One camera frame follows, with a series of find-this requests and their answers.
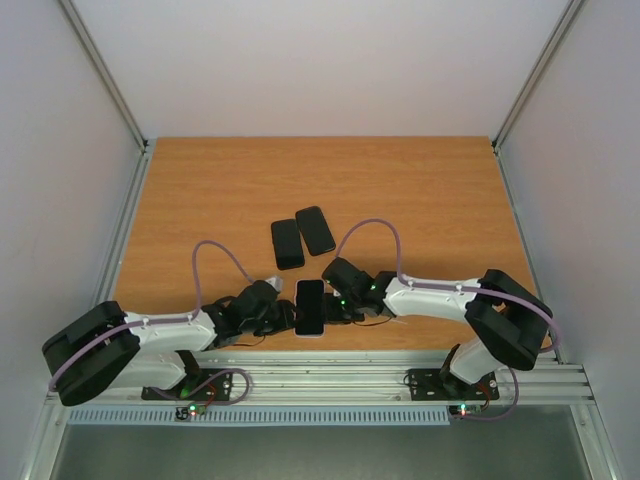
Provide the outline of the black silicone phone case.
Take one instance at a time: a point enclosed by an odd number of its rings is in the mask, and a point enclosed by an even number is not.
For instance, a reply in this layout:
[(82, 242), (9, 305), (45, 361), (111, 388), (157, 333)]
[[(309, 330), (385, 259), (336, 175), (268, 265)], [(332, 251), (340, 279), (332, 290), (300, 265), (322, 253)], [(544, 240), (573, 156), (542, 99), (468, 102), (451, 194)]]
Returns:
[(319, 206), (297, 211), (295, 219), (311, 256), (323, 255), (336, 248), (335, 239)]

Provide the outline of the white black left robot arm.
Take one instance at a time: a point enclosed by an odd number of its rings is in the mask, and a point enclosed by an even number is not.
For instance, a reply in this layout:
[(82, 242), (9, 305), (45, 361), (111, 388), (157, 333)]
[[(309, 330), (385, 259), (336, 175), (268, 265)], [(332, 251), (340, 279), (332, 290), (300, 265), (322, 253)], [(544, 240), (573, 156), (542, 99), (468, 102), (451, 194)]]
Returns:
[(131, 387), (192, 397), (202, 381), (195, 353), (233, 346), (244, 335), (266, 337), (293, 329), (295, 306), (280, 299), (276, 283), (274, 278), (258, 280), (195, 313), (143, 315), (104, 301), (44, 343), (49, 389), (65, 406)]

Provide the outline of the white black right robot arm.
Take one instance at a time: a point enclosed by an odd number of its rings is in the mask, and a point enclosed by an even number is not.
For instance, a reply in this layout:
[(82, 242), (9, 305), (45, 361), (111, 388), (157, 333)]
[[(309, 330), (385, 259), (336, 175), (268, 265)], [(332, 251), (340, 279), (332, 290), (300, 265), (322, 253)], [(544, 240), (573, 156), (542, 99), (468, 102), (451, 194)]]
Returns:
[(479, 279), (442, 281), (383, 271), (372, 277), (343, 258), (334, 259), (322, 279), (336, 298), (331, 322), (369, 317), (424, 316), (465, 323), (474, 339), (449, 351), (427, 384), (448, 400), (461, 400), (500, 367), (530, 371), (543, 351), (551, 310), (501, 270)]

